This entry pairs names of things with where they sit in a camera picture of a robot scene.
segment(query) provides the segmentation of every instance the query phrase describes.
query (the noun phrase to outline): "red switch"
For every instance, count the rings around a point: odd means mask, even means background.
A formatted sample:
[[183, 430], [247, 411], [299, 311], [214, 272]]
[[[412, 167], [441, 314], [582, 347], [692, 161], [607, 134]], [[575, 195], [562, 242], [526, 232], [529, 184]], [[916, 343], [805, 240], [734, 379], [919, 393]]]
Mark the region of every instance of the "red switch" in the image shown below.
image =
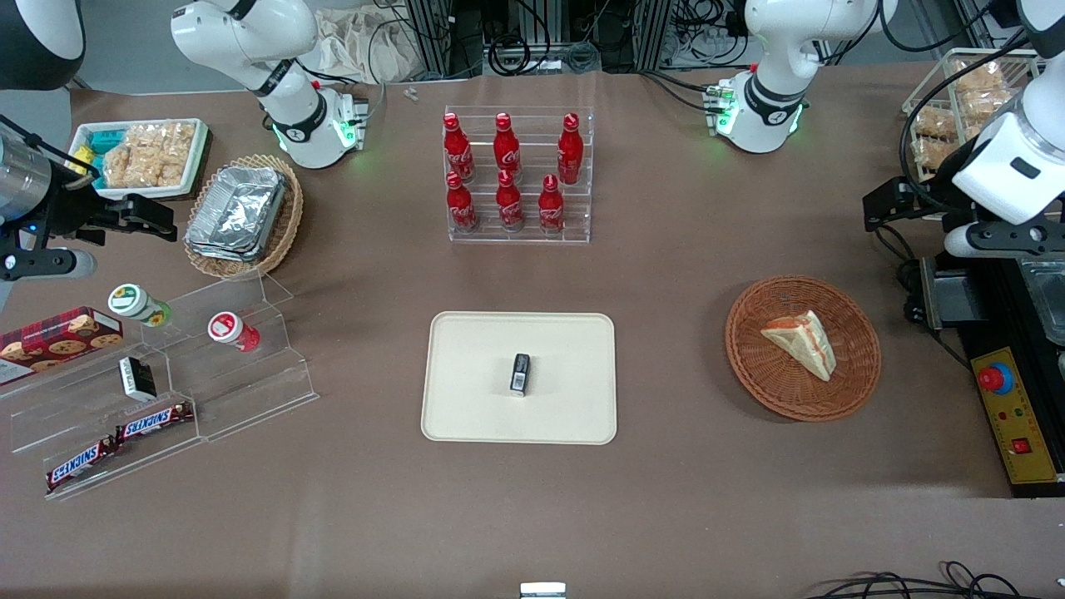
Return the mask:
[[1013, 443], [1013, 453], [1032, 453], [1032, 446], [1027, 438], [1014, 439], [1011, 442]]
[[1013, 371], [1002, 362], [993, 362], [977, 373], [977, 384], [984, 391], [1004, 395], [1013, 390]]

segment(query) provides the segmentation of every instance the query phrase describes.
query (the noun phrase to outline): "cloth bag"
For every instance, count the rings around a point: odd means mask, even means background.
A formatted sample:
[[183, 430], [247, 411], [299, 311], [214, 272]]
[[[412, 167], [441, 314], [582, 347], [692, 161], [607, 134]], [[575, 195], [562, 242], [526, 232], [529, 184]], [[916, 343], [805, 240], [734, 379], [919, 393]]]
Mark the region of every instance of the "cloth bag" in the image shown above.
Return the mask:
[[[320, 9], [314, 13], [322, 49], [318, 70], [326, 75], [356, 77], [367, 83], [393, 83], [421, 74], [425, 66], [414, 45], [416, 33], [409, 20], [388, 22], [400, 17], [407, 18], [405, 7], [396, 6], [393, 12], [372, 2], [356, 9]], [[388, 25], [374, 35], [378, 26], [386, 22]]]

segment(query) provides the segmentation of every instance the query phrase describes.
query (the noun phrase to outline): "table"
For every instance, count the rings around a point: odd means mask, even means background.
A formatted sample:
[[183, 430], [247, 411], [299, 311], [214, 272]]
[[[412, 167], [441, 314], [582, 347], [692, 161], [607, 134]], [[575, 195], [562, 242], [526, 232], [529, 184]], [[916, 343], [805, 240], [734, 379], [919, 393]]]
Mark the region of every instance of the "table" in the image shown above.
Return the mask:
[[[939, 560], [1049, 595], [1065, 512], [1007, 500], [971, 375], [901, 318], [894, 259], [862, 196], [897, 173], [899, 107], [930, 65], [825, 68], [777, 152], [744, 155], [636, 76], [397, 88], [367, 149], [298, 171], [307, 211], [275, 274], [322, 398], [67, 502], [0, 452], [0, 585], [10, 597], [801, 597], [855, 571], [939, 580]], [[716, 80], [721, 72], [692, 80]], [[376, 92], [370, 93], [373, 98]], [[277, 152], [246, 93], [73, 92], [75, 122], [197, 116], [211, 169]], [[586, 247], [453, 245], [442, 109], [593, 104]], [[184, 220], [187, 203], [177, 207]], [[941, 232], [906, 223], [919, 253]], [[111, 234], [83, 281], [17, 286], [3, 329], [134, 280], [174, 297], [211, 279], [180, 244]], [[724, 354], [728, 307], [777, 274], [828, 280], [880, 335], [883, 378], [842, 421], [756, 404]], [[601, 311], [617, 327], [619, 433], [604, 447], [437, 443], [419, 430], [442, 310]], [[6, 442], [9, 433], [0, 433]]]

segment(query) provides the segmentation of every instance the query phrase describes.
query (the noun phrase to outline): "round wicker basket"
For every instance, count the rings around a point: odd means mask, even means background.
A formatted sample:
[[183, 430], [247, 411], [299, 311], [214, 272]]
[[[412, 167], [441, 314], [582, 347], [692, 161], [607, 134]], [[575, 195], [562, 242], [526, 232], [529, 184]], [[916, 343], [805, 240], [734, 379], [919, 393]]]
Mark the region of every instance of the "round wicker basket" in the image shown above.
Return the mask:
[[[196, 266], [196, 270], [206, 275], [226, 278], [256, 268], [263, 273], [268, 273], [281, 263], [281, 260], [284, 259], [284, 256], [292, 247], [292, 242], [296, 239], [296, 229], [299, 228], [299, 220], [304, 215], [304, 191], [299, 188], [299, 181], [296, 179], [296, 174], [293, 173], [292, 167], [273, 156], [246, 156], [237, 158], [226, 166], [269, 167], [284, 174], [285, 189], [284, 198], [282, 199], [284, 204], [281, 205], [277, 213], [277, 220], [274, 221], [274, 229], [271, 231], [269, 241], [266, 244], [266, 254], [258, 262], [237, 262], [235, 260], [220, 260], [218, 258], [200, 256], [194, 253], [187, 244], [185, 245], [185, 254], [189, 256], [189, 260], [192, 261], [193, 266]], [[211, 178], [203, 183], [199, 195], [196, 196], [196, 204], [193, 206], [192, 214], [189, 216], [190, 223], [196, 217], [196, 212], [202, 206], [207, 191], [211, 188], [211, 183], [214, 182], [220, 172], [222, 168], [211, 175]]]
[[[828, 383], [761, 336], [769, 321], [814, 312], [836, 355]], [[769, 409], [806, 422], [854, 414], [880, 381], [880, 341], [861, 308], [831, 285], [783, 276], [749, 287], [733, 304], [725, 324], [728, 361], [740, 383]]]

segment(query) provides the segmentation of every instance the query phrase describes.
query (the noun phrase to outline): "coca-cola bottle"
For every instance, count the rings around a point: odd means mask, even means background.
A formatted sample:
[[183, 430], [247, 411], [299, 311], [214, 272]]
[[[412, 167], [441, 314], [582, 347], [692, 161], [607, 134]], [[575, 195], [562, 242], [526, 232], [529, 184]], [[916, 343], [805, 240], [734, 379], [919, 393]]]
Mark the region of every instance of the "coca-cola bottle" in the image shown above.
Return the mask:
[[540, 228], [547, 234], [562, 232], [562, 192], [558, 191], [558, 177], [546, 175], [540, 192]]
[[522, 152], [518, 136], [510, 129], [510, 115], [501, 112], [495, 115], [495, 165], [499, 171], [509, 171], [514, 176], [514, 182], [522, 180]]
[[571, 112], [562, 119], [562, 136], [558, 139], [558, 179], [563, 185], [576, 184], [580, 177], [580, 159], [585, 156], [585, 141], [577, 127], [580, 119]]
[[522, 214], [522, 192], [514, 187], [514, 175], [510, 171], [499, 171], [499, 189], [495, 191], [495, 203], [499, 205], [499, 220], [503, 230], [517, 233], [525, 227]]
[[459, 127], [459, 117], [454, 112], [444, 115], [444, 151], [447, 164], [462, 177], [464, 182], [473, 180], [473, 149], [470, 139]]
[[457, 232], [472, 233], [477, 230], [473, 198], [470, 197], [470, 190], [462, 184], [462, 177], [455, 171], [447, 174], [447, 211]]

